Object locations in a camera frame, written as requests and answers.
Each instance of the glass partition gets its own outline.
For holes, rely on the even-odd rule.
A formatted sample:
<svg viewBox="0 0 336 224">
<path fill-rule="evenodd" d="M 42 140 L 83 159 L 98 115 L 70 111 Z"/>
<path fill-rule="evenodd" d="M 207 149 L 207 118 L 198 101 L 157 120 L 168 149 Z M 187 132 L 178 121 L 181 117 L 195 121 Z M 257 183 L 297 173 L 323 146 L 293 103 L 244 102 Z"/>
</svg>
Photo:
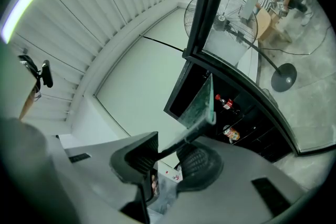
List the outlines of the glass partition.
<svg viewBox="0 0 336 224">
<path fill-rule="evenodd" d="M 198 34 L 187 56 L 252 83 L 285 118 L 298 153 L 336 144 L 336 39 L 317 0 L 192 0 L 185 27 L 190 37 Z"/>
</svg>

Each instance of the concrete floor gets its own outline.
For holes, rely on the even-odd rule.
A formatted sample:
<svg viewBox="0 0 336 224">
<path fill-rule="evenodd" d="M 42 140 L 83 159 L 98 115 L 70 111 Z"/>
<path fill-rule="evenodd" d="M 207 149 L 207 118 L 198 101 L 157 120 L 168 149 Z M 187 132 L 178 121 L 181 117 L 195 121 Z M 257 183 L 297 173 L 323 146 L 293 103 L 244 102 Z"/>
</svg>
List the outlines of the concrete floor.
<svg viewBox="0 0 336 224">
<path fill-rule="evenodd" d="M 274 68 L 265 59 L 260 62 L 259 80 L 259 86 L 268 89 L 278 103 L 303 151 L 336 143 L 336 38 L 322 8 L 315 0 L 310 5 L 314 16 L 308 25 L 301 26 L 300 13 L 295 10 L 278 24 L 292 38 L 291 44 L 278 36 L 263 43 L 263 48 L 309 54 L 298 56 L 264 50 L 277 66 L 288 62 L 296 67 L 295 84 L 286 92 L 274 91 L 270 84 Z M 303 188 L 311 189 L 323 182 L 335 154 L 335 151 L 308 157 L 291 154 L 275 165 Z"/>
</svg>

